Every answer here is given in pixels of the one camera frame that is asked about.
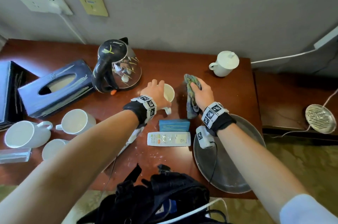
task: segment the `tissue box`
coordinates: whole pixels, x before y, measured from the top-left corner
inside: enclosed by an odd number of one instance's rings
[[[19,88],[27,114],[45,119],[94,91],[92,72],[82,60]]]
[[[159,131],[189,131],[190,122],[186,119],[160,120]]]
[[[18,88],[25,83],[26,73],[26,69],[13,61],[0,62],[0,130],[5,130],[24,118]]]

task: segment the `green cloth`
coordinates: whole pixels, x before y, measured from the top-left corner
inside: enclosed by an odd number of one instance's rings
[[[188,119],[193,119],[196,116],[198,116],[198,113],[200,111],[199,107],[196,104],[195,100],[195,93],[191,89],[190,83],[194,83],[198,86],[198,88],[201,90],[202,86],[197,80],[196,76],[185,74],[184,75],[184,81],[187,84],[187,92],[188,92],[188,98],[187,98],[187,117]]]

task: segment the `wristband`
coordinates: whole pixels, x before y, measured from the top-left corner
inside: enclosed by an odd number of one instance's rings
[[[223,130],[236,120],[229,115],[229,111],[225,109],[221,103],[211,103],[203,112],[202,121],[207,127],[207,131],[212,136],[217,136],[218,130]]]
[[[147,95],[141,95],[131,99],[131,102],[126,104],[123,109],[131,110],[136,114],[139,120],[139,125],[137,128],[141,128],[146,126],[149,120],[151,120],[156,114],[157,105],[151,97]]]

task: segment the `cup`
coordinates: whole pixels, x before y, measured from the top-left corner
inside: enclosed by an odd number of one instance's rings
[[[217,60],[209,65],[215,75],[219,77],[227,76],[239,64],[238,56],[231,51],[222,51],[217,55]]]
[[[74,109],[65,114],[61,124],[58,124],[55,128],[68,134],[79,135],[95,124],[96,120],[92,115],[82,109]]]
[[[56,138],[49,141],[42,150],[42,159],[47,160],[52,158],[60,151],[69,141]]]
[[[172,102],[175,98],[175,91],[173,89],[173,87],[171,87],[170,85],[168,84],[164,84],[164,98],[169,101],[169,102]],[[171,108],[170,107],[165,107],[165,108],[162,108],[166,111],[166,114],[167,115],[170,115],[171,114]]]
[[[40,124],[20,121],[7,130],[5,144],[10,148],[38,148],[49,140],[52,128],[53,124],[48,121]]]

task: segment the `wooden table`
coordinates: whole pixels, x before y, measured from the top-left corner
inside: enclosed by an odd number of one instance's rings
[[[310,104],[323,105],[338,88],[338,79],[300,74],[271,74],[255,72],[257,98],[263,129],[306,130],[305,109]],[[326,107],[338,117],[338,95]],[[310,130],[310,137],[319,136]]]
[[[66,64],[83,59],[91,69],[97,61],[97,45],[82,45],[73,43],[35,42],[27,40],[10,39],[0,53],[0,60],[13,60],[20,66],[38,77],[45,76]],[[151,51],[135,49],[135,54],[140,60],[142,77],[140,84],[133,90],[117,92],[114,96],[94,92],[82,100],[68,106],[63,111],[48,118],[54,125],[60,124],[66,112],[81,108],[93,115],[100,122],[122,110],[122,106],[146,87],[152,79],[164,80],[175,89],[175,99],[172,102],[172,114],[167,116],[163,111],[150,121],[142,134],[133,144],[117,158],[112,178],[107,190],[114,190],[116,184],[122,182],[130,171],[139,163],[142,174],[137,180],[140,184],[142,178],[149,179],[158,172],[160,163],[168,165],[173,171],[187,173],[201,183],[207,185],[197,168],[191,147],[151,147],[147,145],[148,132],[158,131],[160,119],[186,118],[186,96],[184,92],[183,76],[185,73],[193,74],[209,84],[214,92],[215,100],[221,102],[231,113],[240,115],[251,122],[260,132],[260,120],[254,79],[251,71],[250,60],[241,58],[238,68],[225,78],[216,77],[209,69],[208,64],[214,62],[216,56],[202,54],[174,53],[164,51]],[[201,125],[201,120],[191,120],[190,132],[195,135],[196,128]],[[74,136],[62,131],[52,129],[52,137],[71,140]],[[18,185],[42,161],[43,146],[32,150],[32,156],[26,163],[0,165],[0,184]],[[91,185],[93,190],[102,190],[108,181],[108,176],[101,173]],[[213,186],[209,187],[211,196],[233,198],[256,198],[253,192],[234,195],[222,192]]]

